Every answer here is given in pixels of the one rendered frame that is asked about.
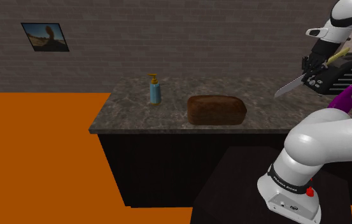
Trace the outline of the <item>black toaster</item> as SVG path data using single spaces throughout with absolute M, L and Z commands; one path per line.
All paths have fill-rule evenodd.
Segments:
M 304 85 L 321 95 L 338 95 L 352 84 L 352 53 L 348 53 Z

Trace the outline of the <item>purple spray bottle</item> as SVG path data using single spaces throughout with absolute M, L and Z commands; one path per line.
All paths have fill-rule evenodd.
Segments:
M 335 108 L 349 113 L 352 109 L 352 84 L 335 97 L 328 105 L 328 108 Z

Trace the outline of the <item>brown bread loaf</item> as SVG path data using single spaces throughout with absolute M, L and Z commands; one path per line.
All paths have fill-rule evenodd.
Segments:
M 247 114 L 242 100 L 227 95 L 195 95 L 187 101 L 192 125 L 240 125 Z

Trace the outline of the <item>blue soap dispenser gold pump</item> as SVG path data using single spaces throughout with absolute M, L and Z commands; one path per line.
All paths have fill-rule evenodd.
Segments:
M 148 74 L 151 76 L 151 84 L 150 84 L 150 102 L 152 105 L 159 105 L 162 102 L 161 96 L 161 88 L 158 79 L 156 78 L 156 74 Z

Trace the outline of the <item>yellow-handled kitchen knife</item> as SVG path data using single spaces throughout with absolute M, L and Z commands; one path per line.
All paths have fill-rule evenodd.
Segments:
M 280 88 L 275 94 L 274 98 L 277 98 L 294 88 L 298 87 L 299 85 L 304 84 L 307 80 L 312 79 L 315 77 L 320 71 L 326 69 L 329 64 L 331 64 L 333 61 L 336 59 L 345 56 L 349 52 L 350 48 L 343 48 L 339 52 L 337 52 L 335 55 L 331 56 L 326 62 L 322 63 L 321 66 L 316 67 L 315 69 L 308 71 L 306 73 L 303 73 L 301 76 L 299 76 L 297 79 L 293 80 L 292 82 L 288 83 L 287 85 L 283 86 Z

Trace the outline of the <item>framed wall picture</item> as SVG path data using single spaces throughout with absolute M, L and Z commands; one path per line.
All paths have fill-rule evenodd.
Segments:
M 35 52 L 68 52 L 59 23 L 21 23 Z

